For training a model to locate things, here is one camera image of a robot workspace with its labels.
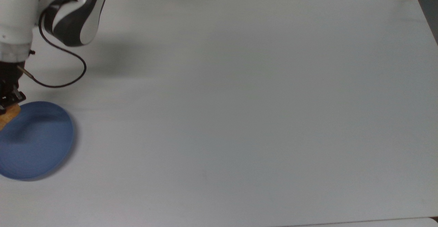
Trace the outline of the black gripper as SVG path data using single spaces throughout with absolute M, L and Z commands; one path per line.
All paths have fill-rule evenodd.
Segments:
M 25 62 L 8 63 L 0 62 L 0 113 L 5 114 L 8 107 L 26 100 L 25 94 L 18 91 L 19 79 L 23 72 L 18 67 L 24 67 Z

